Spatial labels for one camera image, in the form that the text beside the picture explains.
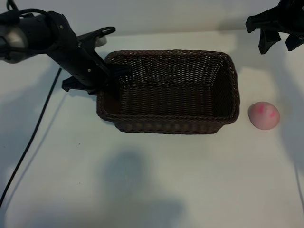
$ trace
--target basket rim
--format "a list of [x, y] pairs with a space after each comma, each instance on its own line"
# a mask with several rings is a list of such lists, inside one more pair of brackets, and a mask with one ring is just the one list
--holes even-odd
[[[233, 80], [233, 83], [235, 84], [235, 87], [238, 88], [238, 81], [237, 81], [237, 71], [235, 69], [235, 66], [233, 64], [233, 61], [231, 57], [224, 53], [224, 52], [218, 52], [218, 51], [203, 51], [203, 50], [181, 50], [181, 49], [175, 49], [175, 50], [120, 50], [120, 51], [114, 51], [107, 55], [105, 58], [105, 61], [107, 63], [110, 63], [111, 60], [114, 57], [120, 56], [120, 55], [138, 55], [138, 54], [145, 54], [145, 55], [163, 55], [168, 56], [172, 54], [180, 54], [180, 55], [194, 55], [197, 56], [198, 54], [204, 54], [206, 56], [219, 56], [224, 61], [226, 61], [230, 67], [230, 73], [228, 76]], [[107, 112], [104, 109], [104, 92], [100, 91], [97, 95], [97, 114], [99, 117], [106, 121], [112, 121], [112, 122], [200, 122], [200, 123], [209, 123], [209, 124], [231, 124], [235, 122], [239, 115], [239, 91], [238, 89], [233, 89], [231, 95], [233, 97], [233, 107], [231, 114], [229, 116], [218, 116], [218, 117], [204, 117], [204, 116], [192, 116], [192, 115], [151, 115], [151, 114], [145, 114], [145, 115], [126, 115], [126, 114], [111, 114]]]

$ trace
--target white table surface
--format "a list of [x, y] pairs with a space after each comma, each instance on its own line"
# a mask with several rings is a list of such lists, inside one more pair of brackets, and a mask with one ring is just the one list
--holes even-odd
[[[121, 133], [95, 97], [66, 93], [60, 76], [38, 134], [0, 209], [0, 228], [299, 228], [304, 184], [304, 47], [260, 55], [259, 32], [108, 37], [121, 49], [201, 49], [231, 55], [240, 115], [215, 135]], [[38, 119], [58, 66], [47, 56], [0, 63], [0, 191]], [[248, 107], [277, 106], [271, 131]]]

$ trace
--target pink egg-shaped toy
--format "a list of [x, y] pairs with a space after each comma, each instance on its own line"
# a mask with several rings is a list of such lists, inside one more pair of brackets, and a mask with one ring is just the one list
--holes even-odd
[[251, 105], [248, 115], [251, 123], [261, 130], [273, 129], [280, 121], [279, 111], [268, 102], [258, 102]]

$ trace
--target black clamp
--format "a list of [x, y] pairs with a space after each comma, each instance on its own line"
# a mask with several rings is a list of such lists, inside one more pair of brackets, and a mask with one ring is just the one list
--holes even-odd
[[249, 17], [246, 27], [248, 33], [261, 29], [261, 54], [281, 40], [279, 32], [290, 34], [286, 45], [292, 51], [304, 43], [304, 1], [281, 0], [277, 7]]
[[119, 77], [131, 74], [131, 67], [128, 65], [107, 64], [95, 52], [98, 40], [114, 31], [114, 27], [106, 27], [77, 37], [78, 48], [84, 53], [84, 56], [88, 56], [94, 65], [101, 70], [100, 72], [102, 72], [102, 74], [97, 77], [95, 76], [95, 78], [99, 78], [101, 80], [94, 80], [94, 86], [90, 87], [80, 83], [78, 79], [72, 76], [62, 82], [62, 88], [65, 91], [68, 92], [70, 89], [77, 89], [85, 90], [89, 95], [97, 95], [97, 92], [102, 90], [114, 98], [118, 98], [119, 91], [116, 80]]

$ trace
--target black cable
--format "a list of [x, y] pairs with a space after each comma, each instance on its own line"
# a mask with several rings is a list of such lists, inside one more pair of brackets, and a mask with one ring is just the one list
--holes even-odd
[[56, 74], [56, 77], [55, 77], [54, 82], [53, 82], [53, 84], [52, 84], [52, 86], [51, 86], [51, 89], [50, 89], [50, 91], [49, 91], [49, 93], [48, 93], [48, 95], [47, 95], [47, 99], [46, 99], [46, 101], [45, 101], [45, 103], [44, 103], [44, 106], [43, 106], [43, 108], [42, 108], [40, 117], [39, 117], [38, 122], [37, 122], [37, 124], [36, 124], [35, 130], [34, 130], [34, 132], [33, 132], [33, 134], [32, 134], [32, 137], [30, 138], [30, 140], [29, 140], [29, 142], [28, 142], [28, 145], [27, 145], [27, 147], [25, 148], [25, 150], [24, 150], [24, 152], [23, 152], [23, 154], [22, 154], [22, 156], [21, 156], [21, 158], [20, 158], [20, 160], [19, 160], [19, 162], [18, 162], [18, 164], [17, 164], [17, 166], [16, 166], [14, 172], [12, 173], [12, 175], [11, 175], [11, 177], [10, 177], [10, 179], [9, 179], [9, 182], [8, 182], [8, 184], [6, 185], [5, 190], [4, 190], [4, 192], [3, 192], [2, 196], [1, 196], [1, 199], [0, 199], [0, 208], [1, 208], [2, 204], [3, 204], [5, 195], [6, 195], [6, 193], [8, 192], [9, 187], [10, 187], [10, 185], [11, 185], [11, 183], [12, 183], [12, 181], [13, 181], [13, 179], [14, 179], [14, 177], [15, 177], [15, 175], [16, 175], [16, 173], [17, 173], [17, 171], [18, 171], [18, 169], [19, 169], [19, 167], [20, 167], [20, 165], [21, 165], [21, 163], [22, 163], [22, 161], [23, 161], [25, 155], [27, 154], [27, 152], [28, 152], [28, 150], [29, 150], [29, 148], [30, 148], [30, 146], [31, 146], [31, 144], [32, 144], [32, 142], [33, 142], [35, 136], [36, 136], [36, 133], [37, 133], [37, 130], [38, 130], [39, 125], [40, 125], [40, 123], [41, 123], [43, 114], [44, 114], [44, 112], [45, 112], [45, 110], [46, 110], [46, 108], [47, 108], [48, 101], [49, 101], [49, 99], [50, 99], [50, 97], [51, 97], [51, 95], [52, 95], [52, 93], [53, 93], [54, 87], [55, 87], [56, 82], [57, 82], [57, 80], [58, 80], [58, 78], [59, 78], [59, 75], [60, 75], [60, 73], [61, 73], [61, 70], [62, 70], [62, 69], [60, 68], [60, 69], [58, 70], [57, 74]]
[[14, 3], [14, 0], [8, 0], [7, 2], [6, 2], [6, 8], [8, 9], [8, 10], [11, 10], [11, 8], [13, 9], [13, 10], [18, 10], [18, 7], [17, 7], [17, 5]]
[[19, 11], [19, 15], [23, 15], [26, 13], [40, 13], [40, 14], [43, 14], [43, 15], [49, 17], [49, 13], [44, 10], [41, 10], [41, 9], [30, 8], [30, 9], [23, 9], [23, 10]]

